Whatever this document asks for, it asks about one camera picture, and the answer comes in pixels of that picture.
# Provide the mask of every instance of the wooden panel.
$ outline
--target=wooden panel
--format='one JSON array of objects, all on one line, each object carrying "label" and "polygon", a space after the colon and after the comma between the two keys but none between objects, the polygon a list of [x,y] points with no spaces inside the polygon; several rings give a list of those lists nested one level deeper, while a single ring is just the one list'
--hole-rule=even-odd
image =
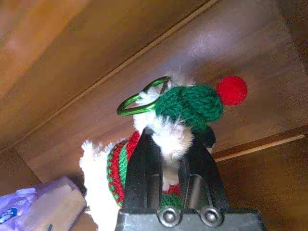
[{"label": "wooden panel", "polygon": [[71,231],[95,231],[97,229],[97,225],[94,223],[92,217],[88,214],[81,214],[80,217],[78,217],[76,223],[72,227]]},{"label": "wooden panel", "polygon": [[14,149],[0,154],[0,176],[0,196],[40,183]]},{"label": "wooden panel", "polygon": [[216,160],[223,158],[231,158],[233,155],[240,153],[248,153],[253,149],[262,149],[262,147],[273,144],[273,146],[279,142],[289,142],[290,140],[297,140],[302,135],[308,133],[308,125],[281,132],[269,137],[262,138],[260,140],[244,143],[220,152],[213,153]]},{"label": "wooden panel", "polygon": [[0,149],[206,2],[93,0],[67,24],[89,1],[38,1],[2,48]]},{"label": "wooden panel", "polygon": [[269,231],[308,228],[308,139],[218,162],[232,207],[261,211]]},{"label": "wooden panel", "polygon": [[1,2],[0,99],[89,1]]},{"label": "wooden panel", "polygon": [[246,79],[245,103],[213,125],[221,151],[308,123],[308,78],[276,1],[222,0],[84,95],[16,148],[43,181],[80,174],[81,143],[128,136],[117,106],[168,70],[214,85]]}]

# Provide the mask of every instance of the red and green striped scarf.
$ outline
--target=red and green striped scarf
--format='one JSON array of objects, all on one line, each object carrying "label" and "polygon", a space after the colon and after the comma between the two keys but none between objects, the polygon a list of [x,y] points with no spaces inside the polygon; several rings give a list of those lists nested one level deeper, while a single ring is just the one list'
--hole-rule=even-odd
[{"label": "red and green striped scarf", "polygon": [[[127,164],[137,146],[139,138],[139,132],[135,131],[128,140],[115,145],[107,157],[109,190],[120,207],[122,207],[124,200]],[[171,185],[168,191],[163,192],[161,207],[167,205],[182,208],[179,185]]]}]

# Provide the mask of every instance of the plush toy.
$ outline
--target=plush toy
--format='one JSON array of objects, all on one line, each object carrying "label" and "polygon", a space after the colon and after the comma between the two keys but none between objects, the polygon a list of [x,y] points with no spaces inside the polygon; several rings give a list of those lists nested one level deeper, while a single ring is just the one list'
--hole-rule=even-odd
[{"label": "plush toy", "polygon": [[[246,82],[236,76],[223,78],[215,91],[208,85],[195,85],[192,79],[170,73],[124,101],[118,114],[134,115],[136,131],[131,137],[105,148],[90,141],[82,145],[84,155],[80,167],[87,188],[87,213],[98,230],[115,229],[117,213],[125,197],[127,164],[145,127],[153,130],[152,139],[160,147],[164,160],[161,207],[181,208],[179,159],[188,151],[194,137],[202,139],[211,153],[216,139],[207,123],[220,118],[223,104],[238,105],[246,96]],[[137,108],[126,109],[132,102]]]}]

